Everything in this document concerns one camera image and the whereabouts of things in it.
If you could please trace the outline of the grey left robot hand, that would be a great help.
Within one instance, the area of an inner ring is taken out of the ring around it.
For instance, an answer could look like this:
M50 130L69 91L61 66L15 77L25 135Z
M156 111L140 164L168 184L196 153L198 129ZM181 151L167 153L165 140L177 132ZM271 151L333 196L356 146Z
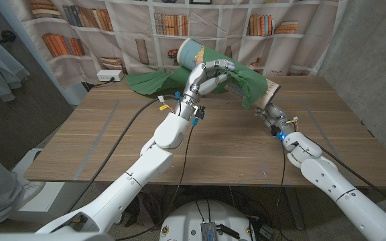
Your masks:
M234 72L236 64L229 60L217 59L204 62L193 68L184 89L184 96L198 101L201 96L211 93L219 84L227 81L227 72Z

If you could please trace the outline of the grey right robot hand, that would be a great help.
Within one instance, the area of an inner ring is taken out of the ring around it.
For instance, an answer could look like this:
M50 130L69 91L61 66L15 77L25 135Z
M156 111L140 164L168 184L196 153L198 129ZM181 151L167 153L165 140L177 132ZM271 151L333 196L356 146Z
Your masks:
M289 135L295 131L292 124L288 124L288 117L286 117L284 111L269 103L264 109L256 108L255 115L263 119L265 125L270 128L273 136L282 133L283 135Z

